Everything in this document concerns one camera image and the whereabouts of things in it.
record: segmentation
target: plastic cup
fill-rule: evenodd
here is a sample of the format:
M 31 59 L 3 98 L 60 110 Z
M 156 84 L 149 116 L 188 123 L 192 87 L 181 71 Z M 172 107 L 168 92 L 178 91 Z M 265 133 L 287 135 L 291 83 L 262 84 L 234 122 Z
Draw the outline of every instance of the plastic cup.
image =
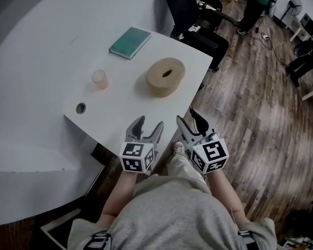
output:
M 105 89 L 108 87 L 108 78 L 104 70 L 97 70 L 93 73 L 92 81 L 101 89 Z

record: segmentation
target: book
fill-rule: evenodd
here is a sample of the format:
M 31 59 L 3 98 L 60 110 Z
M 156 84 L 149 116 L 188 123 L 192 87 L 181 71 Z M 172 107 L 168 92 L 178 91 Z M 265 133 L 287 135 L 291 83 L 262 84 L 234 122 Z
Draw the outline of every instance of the book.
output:
M 131 27 L 109 48 L 109 51 L 132 59 L 149 38 L 150 32 Z

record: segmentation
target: white pants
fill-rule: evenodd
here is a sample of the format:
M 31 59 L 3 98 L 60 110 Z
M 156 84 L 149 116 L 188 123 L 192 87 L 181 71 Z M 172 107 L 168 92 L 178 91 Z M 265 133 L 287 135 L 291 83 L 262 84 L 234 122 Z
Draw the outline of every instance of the white pants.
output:
M 202 175 L 193 168 L 188 159 L 182 155 L 174 155 L 167 163 L 168 176 L 194 178 L 205 183 Z

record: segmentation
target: fan head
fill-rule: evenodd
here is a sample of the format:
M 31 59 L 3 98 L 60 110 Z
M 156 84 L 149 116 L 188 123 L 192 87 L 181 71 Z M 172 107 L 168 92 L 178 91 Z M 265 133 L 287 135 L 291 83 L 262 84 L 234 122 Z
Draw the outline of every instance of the fan head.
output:
M 291 16 L 297 16 L 302 11 L 303 5 L 300 0 L 290 0 L 288 2 L 288 13 Z

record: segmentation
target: forearm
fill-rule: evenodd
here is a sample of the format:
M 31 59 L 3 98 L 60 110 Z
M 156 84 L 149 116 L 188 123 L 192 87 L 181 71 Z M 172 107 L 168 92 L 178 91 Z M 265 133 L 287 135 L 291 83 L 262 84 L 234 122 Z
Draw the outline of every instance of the forearm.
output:
M 117 217 L 122 209 L 132 200 L 136 180 L 136 173 L 123 171 L 101 214 Z
M 234 216 L 236 224 L 242 226 L 249 223 L 242 203 L 224 172 L 221 169 L 214 171 L 207 174 L 207 178 L 212 195 Z

